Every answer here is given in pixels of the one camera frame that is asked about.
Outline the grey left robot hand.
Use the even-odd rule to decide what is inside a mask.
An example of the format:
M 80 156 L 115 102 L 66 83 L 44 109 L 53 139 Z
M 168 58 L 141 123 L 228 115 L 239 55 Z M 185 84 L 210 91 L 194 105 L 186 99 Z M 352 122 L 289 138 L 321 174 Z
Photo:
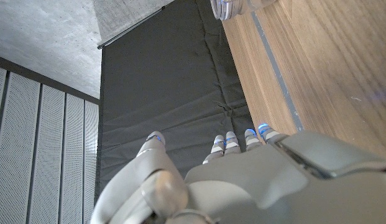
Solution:
M 268 124 L 216 136 L 182 176 L 152 132 L 105 186 L 92 223 L 386 223 L 386 159 L 312 131 Z

